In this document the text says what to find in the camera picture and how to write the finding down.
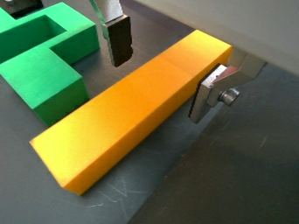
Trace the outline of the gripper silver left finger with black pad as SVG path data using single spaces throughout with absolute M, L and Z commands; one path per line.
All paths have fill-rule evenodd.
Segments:
M 97 14 L 100 27 L 115 67 L 132 57 L 131 18 L 124 14 L 119 0 L 89 0 Z

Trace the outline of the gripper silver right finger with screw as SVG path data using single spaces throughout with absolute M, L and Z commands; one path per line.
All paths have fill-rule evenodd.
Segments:
M 266 61 L 240 49 L 234 49 L 227 65 L 216 65 L 200 80 L 188 117 L 197 123 L 209 110 L 223 102 L 231 105 L 239 97 L 236 87 L 252 81 Z

